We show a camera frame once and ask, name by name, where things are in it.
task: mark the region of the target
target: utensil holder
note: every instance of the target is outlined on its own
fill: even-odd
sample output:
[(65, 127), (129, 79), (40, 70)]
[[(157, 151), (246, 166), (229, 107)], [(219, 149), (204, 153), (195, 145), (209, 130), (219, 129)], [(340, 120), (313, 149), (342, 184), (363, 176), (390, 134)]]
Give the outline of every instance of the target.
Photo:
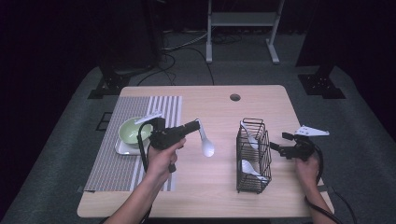
[[(247, 131), (257, 141), (258, 149), (254, 149), (248, 141), (248, 133), (239, 127), (236, 137), (236, 189), (240, 191), (262, 193), (271, 182), (271, 152), (268, 132), (262, 119), (243, 119)], [(262, 181), (257, 176), (242, 172), (242, 160), (249, 161), (254, 170), (267, 180)]]

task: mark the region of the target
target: white plate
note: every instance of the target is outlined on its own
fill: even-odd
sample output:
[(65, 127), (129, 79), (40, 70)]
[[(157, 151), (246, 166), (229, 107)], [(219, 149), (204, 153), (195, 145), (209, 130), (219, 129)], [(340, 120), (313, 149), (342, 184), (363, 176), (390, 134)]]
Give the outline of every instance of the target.
[[(148, 146), (149, 146), (149, 139), (146, 138), (143, 141), (143, 147), (145, 149), (146, 154), (148, 153)], [(114, 146), (116, 152), (121, 155), (128, 155), (128, 156), (140, 156), (140, 149), (138, 144), (126, 144), (122, 142), (119, 138), (117, 139), (117, 143)]]

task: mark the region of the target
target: light wood tabletop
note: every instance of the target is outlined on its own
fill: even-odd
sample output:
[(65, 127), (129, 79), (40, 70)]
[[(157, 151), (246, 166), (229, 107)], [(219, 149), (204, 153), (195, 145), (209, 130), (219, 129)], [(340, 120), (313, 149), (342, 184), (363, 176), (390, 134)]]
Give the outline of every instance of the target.
[[(231, 100), (232, 94), (240, 96)], [(120, 96), (182, 96), (181, 123), (199, 119), (215, 145), (208, 158), (198, 132), (187, 135), (177, 152), (174, 191), (160, 191), (151, 217), (309, 217), (304, 195), (294, 172), (294, 160), (271, 150), (272, 181), (261, 193), (236, 190), (236, 136), (243, 118), (263, 119), (271, 142), (294, 143), (282, 133), (301, 127), (282, 86), (155, 86), (127, 87)], [(127, 199), (129, 191), (85, 191), (78, 215), (108, 217)], [(328, 193), (322, 192), (333, 210)]]

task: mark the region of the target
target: white metal stand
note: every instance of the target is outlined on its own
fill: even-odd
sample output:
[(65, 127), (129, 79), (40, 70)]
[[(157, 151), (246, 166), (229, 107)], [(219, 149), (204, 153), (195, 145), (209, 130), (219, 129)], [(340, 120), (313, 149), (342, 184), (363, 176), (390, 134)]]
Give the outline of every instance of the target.
[(212, 63), (213, 26), (272, 26), (271, 37), (265, 40), (274, 64), (279, 64), (274, 47), (277, 26), (279, 25), (285, 0), (279, 1), (277, 12), (212, 12), (212, 0), (208, 0), (206, 62)]

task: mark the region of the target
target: gray striped cloth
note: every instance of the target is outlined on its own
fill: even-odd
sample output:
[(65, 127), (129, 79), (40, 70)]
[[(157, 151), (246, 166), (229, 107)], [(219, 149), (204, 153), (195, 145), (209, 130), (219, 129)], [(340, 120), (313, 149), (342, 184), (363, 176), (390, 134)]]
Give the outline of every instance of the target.
[[(119, 127), (127, 119), (144, 117), (155, 110), (163, 112), (166, 127), (179, 126), (181, 102), (181, 96), (120, 97), (84, 190), (134, 190), (144, 176), (143, 163), (140, 156), (120, 155), (116, 152)], [(176, 173), (171, 174), (162, 190), (175, 190)]]

